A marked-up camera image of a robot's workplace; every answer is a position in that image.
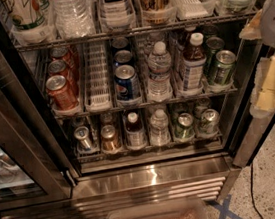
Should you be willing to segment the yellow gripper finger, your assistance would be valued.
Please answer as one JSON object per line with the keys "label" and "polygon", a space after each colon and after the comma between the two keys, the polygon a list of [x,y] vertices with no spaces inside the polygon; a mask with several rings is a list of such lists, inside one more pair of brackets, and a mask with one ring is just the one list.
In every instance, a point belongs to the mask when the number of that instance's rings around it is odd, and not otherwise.
{"label": "yellow gripper finger", "polygon": [[275,55],[260,59],[254,79],[250,114],[254,118],[266,118],[275,112]]}
{"label": "yellow gripper finger", "polygon": [[244,40],[260,40],[262,38],[260,32],[262,10],[259,10],[239,33],[239,38]]}

